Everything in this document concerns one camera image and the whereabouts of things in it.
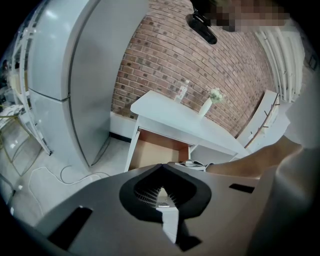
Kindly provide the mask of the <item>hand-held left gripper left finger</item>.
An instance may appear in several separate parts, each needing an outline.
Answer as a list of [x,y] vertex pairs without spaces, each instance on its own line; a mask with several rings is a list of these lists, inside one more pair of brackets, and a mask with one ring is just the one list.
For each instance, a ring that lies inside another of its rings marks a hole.
[[48,238],[78,207],[92,210],[68,251],[82,256],[176,256],[179,247],[160,223],[141,221],[122,206],[121,186],[148,167],[98,179],[51,209],[37,224]]

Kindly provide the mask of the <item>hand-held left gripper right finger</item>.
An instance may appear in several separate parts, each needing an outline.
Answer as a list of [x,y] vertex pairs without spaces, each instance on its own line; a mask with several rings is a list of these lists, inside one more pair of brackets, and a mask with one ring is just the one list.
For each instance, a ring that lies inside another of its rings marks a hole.
[[173,163],[162,170],[177,198],[176,243],[164,256],[245,256],[258,217],[251,212],[258,179],[212,174]]

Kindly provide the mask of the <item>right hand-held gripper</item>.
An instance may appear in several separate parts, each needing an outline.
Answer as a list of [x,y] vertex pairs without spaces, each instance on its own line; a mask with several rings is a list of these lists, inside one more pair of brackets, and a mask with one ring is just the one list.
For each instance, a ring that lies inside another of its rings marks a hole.
[[176,162],[175,165],[189,168],[192,170],[202,171],[202,172],[205,172],[207,168],[206,165],[203,165],[202,163],[196,160],[191,160],[191,159],[188,159],[185,162]]

